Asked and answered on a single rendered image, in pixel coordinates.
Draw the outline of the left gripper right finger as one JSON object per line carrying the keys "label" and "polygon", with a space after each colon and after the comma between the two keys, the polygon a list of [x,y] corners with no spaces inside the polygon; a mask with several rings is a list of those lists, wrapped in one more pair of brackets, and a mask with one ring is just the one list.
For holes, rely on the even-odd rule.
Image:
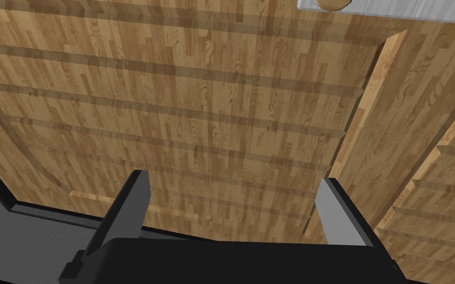
{"label": "left gripper right finger", "polygon": [[330,245],[374,246],[374,233],[335,178],[323,178],[315,206]]}

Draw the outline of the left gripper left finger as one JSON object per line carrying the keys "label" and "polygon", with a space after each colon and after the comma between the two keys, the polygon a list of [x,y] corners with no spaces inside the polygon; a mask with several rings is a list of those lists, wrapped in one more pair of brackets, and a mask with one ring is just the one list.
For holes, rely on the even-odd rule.
{"label": "left gripper left finger", "polygon": [[85,250],[85,255],[93,254],[106,242],[115,238],[138,238],[150,198],[148,171],[132,171],[95,231]]}

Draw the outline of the narrow slatted wooden cupboard door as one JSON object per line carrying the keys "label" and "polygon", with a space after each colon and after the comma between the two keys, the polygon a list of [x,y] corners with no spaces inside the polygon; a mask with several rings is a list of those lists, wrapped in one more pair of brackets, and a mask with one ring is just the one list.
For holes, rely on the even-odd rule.
{"label": "narrow slatted wooden cupboard door", "polygon": [[455,284],[455,120],[376,231],[407,278]]}

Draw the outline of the wooden cupboard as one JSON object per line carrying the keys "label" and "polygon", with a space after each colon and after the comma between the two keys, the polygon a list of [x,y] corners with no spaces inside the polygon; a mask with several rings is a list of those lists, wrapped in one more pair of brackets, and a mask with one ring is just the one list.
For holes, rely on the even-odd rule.
{"label": "wooden cupboard", "polygon": [[[346,10],[356,4],[375,8],[382,4],[382,0],[352,0],[344,9],[328,12],[308,9],[308,0],[289,1],[299,11],[348,16],[355,16]],[[455,23],[366,16],[399,21],[403,30],[380,45],[338,155],[321,179],[337,179],[378,235],[377,226],[455,120]],[[326,242],[315,206],[316,194],[302,229],[303,241],[293,243]],[[90,221],[84,215],[105,215],[16,201],[20,213],[85,226]]]}

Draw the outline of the brown round object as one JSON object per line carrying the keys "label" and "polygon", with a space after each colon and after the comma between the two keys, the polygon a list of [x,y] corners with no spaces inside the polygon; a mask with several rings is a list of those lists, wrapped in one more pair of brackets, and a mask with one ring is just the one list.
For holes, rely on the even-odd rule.
{"label": "brown round object", "polygon": [[337,12],[352,3],[352,0],[315,0],[316,4],[328,12]]}

